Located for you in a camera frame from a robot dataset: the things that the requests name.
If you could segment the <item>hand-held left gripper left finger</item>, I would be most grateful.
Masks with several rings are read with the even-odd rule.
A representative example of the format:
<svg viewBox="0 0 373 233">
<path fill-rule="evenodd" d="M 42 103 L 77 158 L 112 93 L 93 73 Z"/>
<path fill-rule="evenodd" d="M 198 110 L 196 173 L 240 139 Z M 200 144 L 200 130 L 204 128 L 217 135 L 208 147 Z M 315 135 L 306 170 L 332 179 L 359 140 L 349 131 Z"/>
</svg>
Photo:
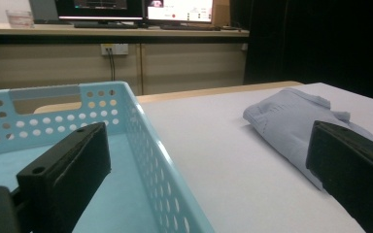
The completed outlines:
<svg viewBox="0 0 373 233">
<path fill-rule="evenodd" d="M 71 233 L 111 172 L 103 122 L 82 127 L 17 173 L 22 233 Z"/>
</svg>

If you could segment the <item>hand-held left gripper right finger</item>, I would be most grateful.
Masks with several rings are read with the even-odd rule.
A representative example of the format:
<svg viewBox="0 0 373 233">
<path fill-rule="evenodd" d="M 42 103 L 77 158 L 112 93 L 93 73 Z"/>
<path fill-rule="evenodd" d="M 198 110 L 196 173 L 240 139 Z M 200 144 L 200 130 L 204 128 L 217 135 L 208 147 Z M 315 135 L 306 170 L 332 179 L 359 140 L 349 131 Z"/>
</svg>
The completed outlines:
<svg viewBox="0 0 373 233">
<path fill-rule="evenodd" d="M 366 233 L 373 233 L 373 141 L 348 128 L 317 121 L 306 167 Z"/>
</svg>

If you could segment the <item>light blue perforated plastic basket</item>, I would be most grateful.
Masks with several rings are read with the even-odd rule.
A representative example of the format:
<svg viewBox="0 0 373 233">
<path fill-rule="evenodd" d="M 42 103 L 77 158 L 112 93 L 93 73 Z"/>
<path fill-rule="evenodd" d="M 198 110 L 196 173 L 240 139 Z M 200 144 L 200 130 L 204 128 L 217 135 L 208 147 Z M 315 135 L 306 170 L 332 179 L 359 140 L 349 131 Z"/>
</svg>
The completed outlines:
<svg viewBox="0 0 373 233">
<path fill-rule="evenodd" d="M 112 171 L 74 233 L 214 233 L 125 82 L 0 90 L 0 185 L 73 131 L 107 126 Z"/>
</svg>

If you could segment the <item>light blue garment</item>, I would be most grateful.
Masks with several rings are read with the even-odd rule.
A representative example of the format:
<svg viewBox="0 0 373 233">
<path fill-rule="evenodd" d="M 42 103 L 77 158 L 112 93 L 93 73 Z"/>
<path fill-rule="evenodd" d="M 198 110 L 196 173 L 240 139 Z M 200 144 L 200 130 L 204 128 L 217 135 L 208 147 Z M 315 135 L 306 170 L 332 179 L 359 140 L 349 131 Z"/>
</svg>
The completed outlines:
<svg viewBox="0 0 373 233">
<path fill-rule="evenodd" d="M 373 141 L 373 134 L 350 117 L 349 112 L 332 111 L 328 100 L 290 87 L 243 112 L 243 119 L 319 190 L 322 182 L 306 167 L 313 125 L 317 120 L 329 122 Z"/>
</svg>

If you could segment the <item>long wooden desk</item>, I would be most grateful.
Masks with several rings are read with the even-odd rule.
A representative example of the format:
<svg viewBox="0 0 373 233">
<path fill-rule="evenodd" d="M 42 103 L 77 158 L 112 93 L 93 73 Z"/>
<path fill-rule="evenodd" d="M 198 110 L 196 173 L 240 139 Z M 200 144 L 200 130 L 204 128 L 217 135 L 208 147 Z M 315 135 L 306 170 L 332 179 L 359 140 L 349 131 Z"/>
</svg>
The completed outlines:
<svg viewBox="0 0 373 233">
<path fill-rule="evenodd" d="M 0 89 L 124 81 L 135 94 L 240 85 L 247 34 L 238 31 L 12 28 L 0 23 Z M 102 55 L 101 44 L 128 44 Z"/>
</svg>

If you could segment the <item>black keyboard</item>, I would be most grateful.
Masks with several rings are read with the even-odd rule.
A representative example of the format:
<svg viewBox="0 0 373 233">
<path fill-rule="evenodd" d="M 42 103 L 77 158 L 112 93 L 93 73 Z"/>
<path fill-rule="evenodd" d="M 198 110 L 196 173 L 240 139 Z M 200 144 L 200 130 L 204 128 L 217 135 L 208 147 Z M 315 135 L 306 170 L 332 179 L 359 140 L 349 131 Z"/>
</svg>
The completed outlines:
<svg viewBox="0 0 373 233">
<path fill-rule="evenodd" d="M 160 25 L 162 30 L 183 30 L 183 31 L 220 31 L 219 27 L 191 26 L 191 25 Z"/>
<path fill-rule="evenodd" d="M 103 29 L 137 29 L 136 24 L 110 23 L 110 22 L 76 22 L 75 28 L 103 28 Z"/>
</svg>

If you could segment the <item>clear plastic container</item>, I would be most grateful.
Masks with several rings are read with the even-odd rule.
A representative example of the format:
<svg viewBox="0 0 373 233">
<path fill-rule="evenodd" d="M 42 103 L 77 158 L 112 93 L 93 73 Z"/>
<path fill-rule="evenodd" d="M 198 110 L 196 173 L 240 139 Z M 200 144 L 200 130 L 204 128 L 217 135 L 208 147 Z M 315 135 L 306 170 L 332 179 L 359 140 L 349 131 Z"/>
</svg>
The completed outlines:
<svg viewBox="0 0 373 233">
<path fill-rule="evenodd" d="M 6 11 L 8 22 L 12 28 L 33 28 L 34 19 L 28 11 Z"/>
</svg>

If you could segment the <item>grey laptop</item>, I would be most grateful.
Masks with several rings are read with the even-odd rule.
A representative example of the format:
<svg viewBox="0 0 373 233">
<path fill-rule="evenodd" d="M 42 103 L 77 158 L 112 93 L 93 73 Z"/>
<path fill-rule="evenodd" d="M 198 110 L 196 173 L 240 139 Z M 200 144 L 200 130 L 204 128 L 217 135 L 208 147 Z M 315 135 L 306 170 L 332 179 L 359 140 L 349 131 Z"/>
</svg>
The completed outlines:
<svg viewBox="0 0 373 233">
<path fill-rule="evenodd" d="M 60 20 L 55 0 L 28 0 L 35 24 L 71 25 L 71 22 Z"/>
</svg>

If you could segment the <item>black computer monitor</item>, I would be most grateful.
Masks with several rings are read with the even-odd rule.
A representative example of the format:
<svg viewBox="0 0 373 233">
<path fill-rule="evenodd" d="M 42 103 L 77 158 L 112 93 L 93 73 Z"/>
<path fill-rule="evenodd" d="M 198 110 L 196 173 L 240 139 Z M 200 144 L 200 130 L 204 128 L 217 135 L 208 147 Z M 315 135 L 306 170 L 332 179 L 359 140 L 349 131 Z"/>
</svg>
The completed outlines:
<svg viewBox="0 0 373 233">
<path fill-rule="evenodd" d="M 54 0 L 60 19 L 140 20 L 143 0 Z"/>
</svg>

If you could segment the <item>computer monitor with white screen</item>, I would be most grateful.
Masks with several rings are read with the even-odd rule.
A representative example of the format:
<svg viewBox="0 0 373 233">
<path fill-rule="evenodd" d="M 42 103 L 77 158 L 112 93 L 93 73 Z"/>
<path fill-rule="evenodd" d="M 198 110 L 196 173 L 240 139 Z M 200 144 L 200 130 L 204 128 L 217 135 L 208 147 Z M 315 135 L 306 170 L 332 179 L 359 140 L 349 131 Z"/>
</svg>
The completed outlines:
<svg viewBox="0 0 373 233">
<path fill-rule="evenodd" d="M 212 21 L 214 0 L 146 0 L 147 18 L 182 22 Z"/>
</svg>

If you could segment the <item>brown cardboard box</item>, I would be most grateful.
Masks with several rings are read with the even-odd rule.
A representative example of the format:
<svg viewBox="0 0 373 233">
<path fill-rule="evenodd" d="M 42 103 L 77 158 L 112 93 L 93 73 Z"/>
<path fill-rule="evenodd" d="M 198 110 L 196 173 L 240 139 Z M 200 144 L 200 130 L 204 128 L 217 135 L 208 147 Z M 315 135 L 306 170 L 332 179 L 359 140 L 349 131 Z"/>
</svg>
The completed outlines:
<svg viewBox="0 0 373 233">
<path fill-rule="evenodd" d="M 215 26 L 226 26 L 230 23 L 230 5 L 229 0 L 213 1 L 213 19 Z"/>
</svg>

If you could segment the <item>white wall socket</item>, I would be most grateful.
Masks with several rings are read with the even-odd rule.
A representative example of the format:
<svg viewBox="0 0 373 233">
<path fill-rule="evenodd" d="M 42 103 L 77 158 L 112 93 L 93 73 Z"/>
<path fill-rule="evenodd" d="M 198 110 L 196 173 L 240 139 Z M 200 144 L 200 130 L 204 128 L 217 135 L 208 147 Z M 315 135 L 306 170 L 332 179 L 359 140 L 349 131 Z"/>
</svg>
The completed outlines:
<svg viewBox="0 0 373 233">
<path fill-rule="evenodd" d="M 128 55 L 128 44 L 101 44 L 102 55 Z"/>
</svg>

